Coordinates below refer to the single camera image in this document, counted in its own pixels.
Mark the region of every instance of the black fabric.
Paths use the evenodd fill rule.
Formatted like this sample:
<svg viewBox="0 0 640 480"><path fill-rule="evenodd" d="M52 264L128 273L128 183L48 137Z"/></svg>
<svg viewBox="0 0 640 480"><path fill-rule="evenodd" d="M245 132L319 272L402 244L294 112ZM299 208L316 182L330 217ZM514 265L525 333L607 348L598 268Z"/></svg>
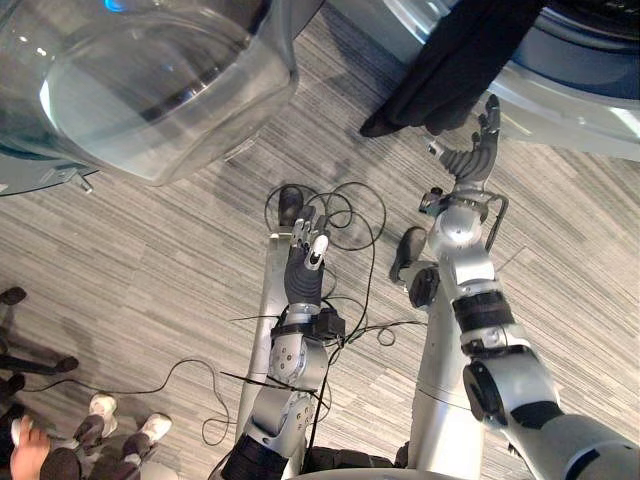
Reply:
<svg viewBox="0 0 640 480"><path fill-rule="evenodd" d="M409 73L360 129L379 137L424 125L461 126L511 58L545 0L461 0L438 23Z"/></svg>

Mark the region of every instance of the clear plastic dome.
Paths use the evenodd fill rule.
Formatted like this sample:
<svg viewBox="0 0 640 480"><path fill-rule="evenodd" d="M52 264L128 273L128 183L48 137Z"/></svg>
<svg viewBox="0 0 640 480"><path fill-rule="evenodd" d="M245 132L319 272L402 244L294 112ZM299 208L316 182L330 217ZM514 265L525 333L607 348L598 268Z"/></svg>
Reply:
<svg viewBox="0 0 640 480"><path fill-rule="evenodd" d="M252 136L295 90L286 1L25 0L0 9L6 149L161 185Z"/></svg>

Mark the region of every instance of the shoe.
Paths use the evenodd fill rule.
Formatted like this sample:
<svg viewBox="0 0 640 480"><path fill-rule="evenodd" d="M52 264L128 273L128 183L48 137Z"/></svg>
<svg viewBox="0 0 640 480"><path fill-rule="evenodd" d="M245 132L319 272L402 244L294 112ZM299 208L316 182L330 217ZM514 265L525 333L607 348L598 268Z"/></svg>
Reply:
<svg viewBox="0 0 640 480"><path fill-rule="evenodd" d="M169 417L162 413L154 413L147 418L146 422L144 422L144 425L140 429L140 433L144 433L149 437L151 445L153 446L158 443L162 437L169 433L172 426L173 421Z"/></svg>
<svg viewBox="0 0 640 480"><path fill-rule="evenodd" d="M0 303L9 306L17 305L25 298L27 298L27 292L20 287L13 287L0 293Z"/></svg>
<svg viewBox="0 0 640 480"><path fill-rule="evenodd" d="M293 227L298 213L304 205L302 192L298 187L284 187L278 200L278 223L281 227Z"/></svg>
<svg viewBox="0 0 640 480"><path fill-rule="evenodd" d="M104 420L104 428L102 429L102 438L107 438L116 428L118 428L118 420L115 417L118 403L116 399L110 395L96 393L89 402L89 415L99 415Z"/></svg>
<svg viewBox="0 0 640 480"><path fill-rule="evenodd" d="M427 244L427 231L422 227L411 227L404 232L398 248L396 249L396 259L389 270L389 279L396 284L402 283L400 270L411 265L418 260L422 250Z"/></svg>

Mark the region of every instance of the pants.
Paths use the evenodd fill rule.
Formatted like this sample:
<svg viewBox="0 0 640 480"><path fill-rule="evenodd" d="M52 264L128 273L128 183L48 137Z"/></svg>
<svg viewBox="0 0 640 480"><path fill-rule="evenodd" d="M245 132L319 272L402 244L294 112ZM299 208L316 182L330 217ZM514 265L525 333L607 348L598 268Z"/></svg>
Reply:
<svg viewBox="0 0 640 480"><path fill-rule="evenodd" d="M73 438L79 443L78 448L85 451L96 445L102 438L104 420L99 415L90 415L84 419L76 430ZM130 436L122 447L122 461L116 465L108 480L140 480L139 463L132 460L142 460L151 450L149 437L144 433ZM82 468L74 450L57 448L44 462L40 470L40 480L81 480Z"/></svg>

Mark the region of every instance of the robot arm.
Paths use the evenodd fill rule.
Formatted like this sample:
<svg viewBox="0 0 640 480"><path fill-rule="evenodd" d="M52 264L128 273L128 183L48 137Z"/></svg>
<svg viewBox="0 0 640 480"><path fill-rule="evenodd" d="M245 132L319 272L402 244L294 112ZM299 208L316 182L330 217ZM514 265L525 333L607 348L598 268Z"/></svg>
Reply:
<svg viewBox="0 0 640 480"><path fill-rule="evenodd" d="M311 231L313 216L314 209L304 207L294 225L284 276L289 306L271 331L270 385L255 399L222 471L225 480L280 480L313 421L314 392L327 371L323 341L335 333L327 331L335 323L320 308L323 258L329 245L326 222L320 217Z"/></svg>
<svg viewBox="0 0 640 480"><path fill-rule="evenodd" d="M480 205L493 165L487 152L495 158L498 108L495 99L487 104L489 120L481 121L472 152L430 148L456 175L456 187L446 199L441 191L434 198L432 191L424 208L436 216L429 245L462 331L462 350L471 359L463 379L472 413L501 430L538 479L635 480L640 478L637 445L591 418L560 409L551 375L515 323L481 243L486 211Z"/></svg>

